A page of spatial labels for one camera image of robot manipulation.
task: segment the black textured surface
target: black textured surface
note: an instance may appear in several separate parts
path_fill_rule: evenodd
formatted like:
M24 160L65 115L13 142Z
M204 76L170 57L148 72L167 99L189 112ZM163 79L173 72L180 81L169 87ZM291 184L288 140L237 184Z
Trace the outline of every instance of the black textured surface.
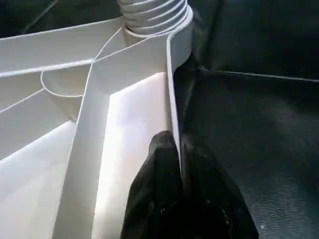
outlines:
M209 70L319 78L319 1L190 0Z
M188 107L177 97L183 132L215 153L262 238L319 238L319 83L183 67L176 91L194 85Z
M182 201L177 147L172 133L162 131L131 185L121 239L179 239Z

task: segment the plastic divider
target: plastic divider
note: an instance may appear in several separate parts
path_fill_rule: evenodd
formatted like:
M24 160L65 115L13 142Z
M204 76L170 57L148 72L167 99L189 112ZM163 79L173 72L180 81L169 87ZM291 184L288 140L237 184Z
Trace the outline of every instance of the plastic divider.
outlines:
M0 77L0 112L41 89L40 72Z
M76 121L91 65L74 66L41 74L41 83L66 116Z

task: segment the flexible hose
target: flexible hose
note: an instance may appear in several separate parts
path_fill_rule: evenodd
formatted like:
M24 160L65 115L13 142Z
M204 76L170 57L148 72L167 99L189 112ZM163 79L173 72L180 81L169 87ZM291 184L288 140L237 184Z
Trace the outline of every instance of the flexible hose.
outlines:
M140 35L174 30L187 18L187 0L118 0L126 27Z

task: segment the white plastic base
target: white plastic base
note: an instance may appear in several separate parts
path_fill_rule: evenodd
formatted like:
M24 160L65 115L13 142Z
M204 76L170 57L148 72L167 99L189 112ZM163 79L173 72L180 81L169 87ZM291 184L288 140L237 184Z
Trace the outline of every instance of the white plastic base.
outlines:
M0 39L0 238L119 238L152 136L179 145L191 20L151 38L116 18Z

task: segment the floor mat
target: floor mat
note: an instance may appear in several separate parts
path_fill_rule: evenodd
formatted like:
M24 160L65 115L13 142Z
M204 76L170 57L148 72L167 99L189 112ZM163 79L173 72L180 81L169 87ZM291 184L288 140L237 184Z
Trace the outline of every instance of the floor mat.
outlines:
M176 90L183 132L201 136L215 153L262 238L319 238L319 82L186 75L181 69L174 76L178 89L195 81L184 91L192 92L187 106Z

